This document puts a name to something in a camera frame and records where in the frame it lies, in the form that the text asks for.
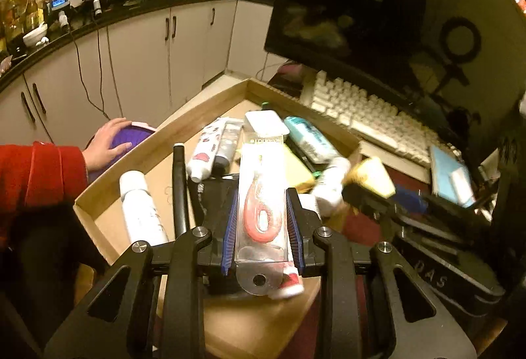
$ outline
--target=computer monitor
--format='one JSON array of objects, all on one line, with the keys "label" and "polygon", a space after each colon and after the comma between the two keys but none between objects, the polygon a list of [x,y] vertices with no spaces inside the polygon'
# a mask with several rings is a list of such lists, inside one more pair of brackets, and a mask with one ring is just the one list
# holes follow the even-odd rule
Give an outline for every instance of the computer monitor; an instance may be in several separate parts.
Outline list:
[{"label": "computer monitor", "polygon": [[478,164],[498,146],[524,94],[525,6],[524,0],[275,0],[265,47],[376,94]]}]

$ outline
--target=keyboard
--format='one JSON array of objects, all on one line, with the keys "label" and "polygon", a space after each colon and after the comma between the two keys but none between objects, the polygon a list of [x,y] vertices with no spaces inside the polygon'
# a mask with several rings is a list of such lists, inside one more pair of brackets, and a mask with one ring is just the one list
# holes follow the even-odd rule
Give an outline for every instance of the keyboard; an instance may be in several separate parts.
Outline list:
[{"label": "keyboard", "polygon": [[460,155],[450,144],[442,143],[435,131],[410,115],[341,78],[327,80],[324,71],[317,73],[314,84],[304,86],[300,100],[355,135],[425,169],[431,166],[432,144],[455,157]]}]

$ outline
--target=silver bolt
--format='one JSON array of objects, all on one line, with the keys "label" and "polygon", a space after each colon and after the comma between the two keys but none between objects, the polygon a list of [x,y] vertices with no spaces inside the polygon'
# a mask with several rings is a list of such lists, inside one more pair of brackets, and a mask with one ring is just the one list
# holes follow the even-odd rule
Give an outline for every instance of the silver bolt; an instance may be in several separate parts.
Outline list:
[{"label": "silver bolt", "polygon": [[144,240],[139,240],[138,242],[133,243],[131,246],[132,251],[138,254],[144,252],[146,248],[148,248],[148,243],[146,243]]},{"label": "silver bolt", "polygon": [[205,237],[208,234],[206,227],[196,227],[192,230],[192,234],[196,237]]},{"label": "silver bolt", "polygon": [[393,250],[393,246],[389,242],[380,242],[377,246],[378,249],[380,249],[380,251],[384,254],[388,254],[390,251]]},{"label": "silver bolt", "polygon": [[332,236],[332,230],[329,227],[318,227],[316,233],[320,237],[330,237]]}]

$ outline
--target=red sleeve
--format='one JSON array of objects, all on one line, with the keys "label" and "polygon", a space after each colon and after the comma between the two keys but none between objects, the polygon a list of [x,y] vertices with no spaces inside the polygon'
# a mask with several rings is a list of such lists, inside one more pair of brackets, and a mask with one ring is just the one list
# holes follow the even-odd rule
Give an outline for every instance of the red sleeve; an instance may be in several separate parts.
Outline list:
[{"label": "red sleeve", "polygon": [[0,246],[18,213],[73,203],[86,186],[86,165],[76,147],[0,146]]}]

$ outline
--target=black countertop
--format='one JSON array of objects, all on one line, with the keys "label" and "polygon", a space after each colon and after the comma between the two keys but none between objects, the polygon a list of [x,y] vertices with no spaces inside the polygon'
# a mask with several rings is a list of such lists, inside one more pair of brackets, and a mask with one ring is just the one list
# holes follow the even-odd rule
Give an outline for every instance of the black countertop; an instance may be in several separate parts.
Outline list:
[{"label": "black countertop", "polygon": [[[37,47],[36,49],[28,49],[28,56],[20,61],[17,65],[9,69],[5,74],[0,77],[0,92],[4,90],[9,84],[11,84],[17,77],[23,74],[28,68],[35,65],[38,61],[51,55],[54,51],[64,47],[65,45],[73,42],[72,35],[75,39],[83,37],[85,35],[94,32],[97,28],[104,28],[113,23],[123,21],[125,19],[138,16],[140,14],[149,13],[151,11],[161,10],[169,7],[184,6],[187,4],[194,4],[199,2],[209,1],[223,1],[223,0],[132,0],[120,5],[113,5],[111,10],[107,10],[97,18],[95,24],[91,19],[84,19],[80,17],[73,17],[70,20],[72,25],[72,33],[62,34],[59,31],[48,32],[49,44],[44,47]],[[272,6],[274,0],[243,0],[256,2],[259,4],[265,4]]]}]

